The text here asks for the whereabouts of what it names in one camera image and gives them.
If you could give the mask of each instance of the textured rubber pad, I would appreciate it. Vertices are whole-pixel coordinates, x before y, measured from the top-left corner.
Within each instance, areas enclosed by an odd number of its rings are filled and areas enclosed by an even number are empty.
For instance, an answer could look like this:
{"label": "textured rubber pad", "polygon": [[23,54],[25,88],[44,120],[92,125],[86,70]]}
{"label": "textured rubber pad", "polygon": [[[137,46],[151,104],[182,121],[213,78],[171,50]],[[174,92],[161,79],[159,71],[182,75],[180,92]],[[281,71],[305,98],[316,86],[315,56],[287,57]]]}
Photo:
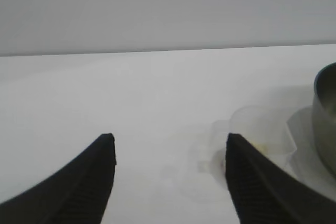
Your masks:
{"label": "textured rubber pad", "polygon": [[290,177],[239,134],[229,134],[226,180],[241,224],[336,223],[336,203]]}
{"label": "textured rubber pad", "polygon": [[1,224],[99,224],[113,186],[114,137],[103,134],[45,181],[0,205]]}

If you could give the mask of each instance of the gray wall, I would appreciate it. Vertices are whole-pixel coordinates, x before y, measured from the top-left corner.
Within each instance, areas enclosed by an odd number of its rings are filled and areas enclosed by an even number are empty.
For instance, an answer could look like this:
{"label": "gray wall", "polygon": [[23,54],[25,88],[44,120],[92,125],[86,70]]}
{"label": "gray wall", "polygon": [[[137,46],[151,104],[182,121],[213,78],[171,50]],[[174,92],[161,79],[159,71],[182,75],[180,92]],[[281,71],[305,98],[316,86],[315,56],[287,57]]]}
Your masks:
{"label": "gray wall", "polygon": [[336,42],[336,0],[0,0],[0,55]]}

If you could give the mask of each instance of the white tabletop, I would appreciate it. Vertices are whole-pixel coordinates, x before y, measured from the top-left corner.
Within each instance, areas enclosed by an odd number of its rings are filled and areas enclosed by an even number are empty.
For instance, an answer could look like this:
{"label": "white tabletop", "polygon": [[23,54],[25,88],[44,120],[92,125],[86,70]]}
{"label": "white tabletop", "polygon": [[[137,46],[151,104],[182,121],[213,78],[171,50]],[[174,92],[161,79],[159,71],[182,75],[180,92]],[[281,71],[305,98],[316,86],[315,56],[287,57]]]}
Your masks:
{"label": "white tabletop", "polygon": [[211,202],[181,193],[181,160],[242,106],[310,104],[335,60],[336,45],[0,58],[0,201],[112,132],[103,224],[238,223],[227,190]]}

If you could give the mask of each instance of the metal pot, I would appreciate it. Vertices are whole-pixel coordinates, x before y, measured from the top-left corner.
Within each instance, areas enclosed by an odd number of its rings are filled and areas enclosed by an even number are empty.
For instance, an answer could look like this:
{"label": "metal pot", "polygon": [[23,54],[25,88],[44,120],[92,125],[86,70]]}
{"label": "metal pot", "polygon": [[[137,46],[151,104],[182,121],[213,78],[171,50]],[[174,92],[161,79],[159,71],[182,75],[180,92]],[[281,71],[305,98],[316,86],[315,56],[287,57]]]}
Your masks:
{"label": "metal pot", "polygon": [[312,126],[320,158],[336,174],[336,62],[315,78]]}

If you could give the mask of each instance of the white wall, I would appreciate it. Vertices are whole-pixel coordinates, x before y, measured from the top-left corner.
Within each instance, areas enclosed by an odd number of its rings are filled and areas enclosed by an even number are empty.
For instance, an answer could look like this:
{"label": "white wall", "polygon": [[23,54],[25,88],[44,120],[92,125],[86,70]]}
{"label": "white wall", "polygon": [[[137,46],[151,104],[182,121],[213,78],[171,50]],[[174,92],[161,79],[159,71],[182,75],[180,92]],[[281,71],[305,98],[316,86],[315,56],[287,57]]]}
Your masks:
{"label": "white wall", "polygon": [[0,54],[336,42],[336,0],[0,0]]}

